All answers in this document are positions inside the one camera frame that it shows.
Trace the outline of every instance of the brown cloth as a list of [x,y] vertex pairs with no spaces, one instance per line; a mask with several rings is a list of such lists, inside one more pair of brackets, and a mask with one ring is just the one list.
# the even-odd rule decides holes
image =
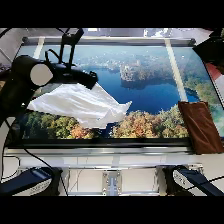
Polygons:
[[178,102],[196,154],[222,153],[219,133],[213,123],[207,102]]

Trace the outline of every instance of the blue water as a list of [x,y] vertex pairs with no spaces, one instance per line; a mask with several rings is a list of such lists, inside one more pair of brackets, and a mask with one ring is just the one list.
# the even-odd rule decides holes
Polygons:
[[[132,101],[128,112],[141,110],[151,114],[157,114],[162,109],[169,110],[180,100],[175,83],[149,84],[143,89],[131,89],[122,87],[119,72],[111,73],[109,70],[102,69],[95,69],[94,72],[98,75],[98,83],[113,96],[118,103]],[[197,98],[192,95],[187,96],[190,102],[198,101]]]

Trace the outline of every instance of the white cloth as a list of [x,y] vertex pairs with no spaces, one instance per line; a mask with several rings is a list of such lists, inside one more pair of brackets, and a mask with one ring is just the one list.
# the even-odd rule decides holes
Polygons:
[[105,129],[108,123],[123,120],[131,103],[119,104],[98,83],[92,90],[81,84],[62,84],[32,100],[28,109],[74,117],[84,128]]

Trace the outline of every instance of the white tape strip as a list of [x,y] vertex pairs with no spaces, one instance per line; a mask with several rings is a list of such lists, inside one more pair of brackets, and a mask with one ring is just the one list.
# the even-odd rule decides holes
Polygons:
[[173,53],[173,49],[172,49],[171,44],[170,44],[170,39],[164,39],[164,40],[165,40],[166,49],[167,49],[167,52],[168,52],[168,55],[169,55],[170,64],[172,66],[174,79],[176,81],[177,89],[178,89],[178,92],[179,92],[179,95],[180,95],[180,99],[181,99],[181,101],[188,102],[187,95],[186,95],[186,92],[185,92],[185,89],[184,89],[184,84],[182,82],[180,72],[179,72],[179,69],[177,67],[177,62],[176,62],[176,59],[175,59],[175,56],[174,56],[174,53]]
[[44,39],[45,39],[45,37],[39,37],[38,45],[37,45],[37,48],[36,48],[36,50],[33,54],[33,58],[39,59],[40,52],[41,52],[41,50],[43,48],[43,45],[44,45]]

